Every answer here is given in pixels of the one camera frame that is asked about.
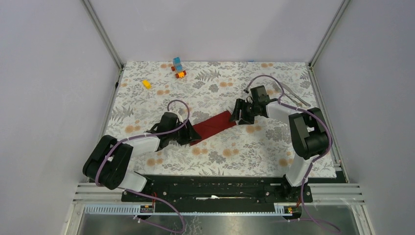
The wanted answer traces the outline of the red cloth napkin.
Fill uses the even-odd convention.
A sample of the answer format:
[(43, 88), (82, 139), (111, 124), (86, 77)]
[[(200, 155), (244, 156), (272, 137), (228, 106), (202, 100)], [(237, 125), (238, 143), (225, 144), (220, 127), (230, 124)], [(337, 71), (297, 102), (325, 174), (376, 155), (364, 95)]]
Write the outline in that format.
[(196, 145), (226, 129), (236, 126), (236, 122), (230, 121), (230, 119), (231, 113), (229, 111), (224, 111), (194, 125), (193, 128), (201, 136), (201, 139), (191, 142), (190, 146)]

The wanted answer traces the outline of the silver fork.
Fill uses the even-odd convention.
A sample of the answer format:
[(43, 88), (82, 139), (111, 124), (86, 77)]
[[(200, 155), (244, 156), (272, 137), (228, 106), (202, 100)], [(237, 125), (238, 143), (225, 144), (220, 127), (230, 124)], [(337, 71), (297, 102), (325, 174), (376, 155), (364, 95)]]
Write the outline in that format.
[(274, 82), (273, 84), (272, 84), (272, 86), (273, 86), (273, 88), (274, 88), (274, 90), (278, 93), (278, 94), (283, 94), (282, 93), (282, 90), (281, 90), (281, 88), (280, 88), (280, 86), (278, 85), (278, 83), (276, 83), (276, 82)]

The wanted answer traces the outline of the silver table knife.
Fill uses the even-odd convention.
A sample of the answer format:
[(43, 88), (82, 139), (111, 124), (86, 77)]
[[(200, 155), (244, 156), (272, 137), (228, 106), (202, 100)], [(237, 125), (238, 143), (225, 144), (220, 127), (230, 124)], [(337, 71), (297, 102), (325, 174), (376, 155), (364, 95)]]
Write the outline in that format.
[(291, 95), (293, 95), (295, 98), (297, 98), (301, 103), (303, 103), (305, 106), (307, 107), (311, 107), (311, 104), (309, 104), (308, 102), (306, 102), (305, 100), (303, 100), (302, 98), (300, 98), (296, 93), (294, 93), (287, 85), (285, 85), (284, 83), (281, 84), (282, 87), (284, 89), (287, 90), (287, 92), (289, 92)]

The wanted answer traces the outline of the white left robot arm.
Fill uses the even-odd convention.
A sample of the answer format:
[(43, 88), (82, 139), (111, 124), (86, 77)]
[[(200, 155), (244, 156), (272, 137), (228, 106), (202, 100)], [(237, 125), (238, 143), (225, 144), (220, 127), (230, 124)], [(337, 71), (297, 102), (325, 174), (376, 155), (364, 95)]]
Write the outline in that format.
[(128, 170), (131, 158), (158, 152), (172, 141), (187, 145), (201, 138), (189, 120), (165, 112), (158, 123), (141, 135), (120, 141), (104, 135), (85, 162), (82, 173), (101, 187), (133, 190), (138, 200), (146, 201), (151, 197), (152, 189), (146, 184), (146, 177)]

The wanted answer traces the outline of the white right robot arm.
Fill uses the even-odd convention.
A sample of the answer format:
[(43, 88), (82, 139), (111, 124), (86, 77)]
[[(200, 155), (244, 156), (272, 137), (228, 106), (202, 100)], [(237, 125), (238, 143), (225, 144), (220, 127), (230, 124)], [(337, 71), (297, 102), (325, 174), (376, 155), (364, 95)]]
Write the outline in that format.
[(284, 175), (286, 185), (281, 187), (281, 197), (288, 202), (300, 195), (300, 186), (308, 181), (310, 167), (319, 157), (327, 154), (332, 137), (320, 108), (308, 110), (270, 98), (264, 86), (251, 89), (250, 99), (238, 98), (230, 121), (239, 125), (254, 124), (255, 117), (262, 116), (282, 121), (289, 126), (294, 160)]

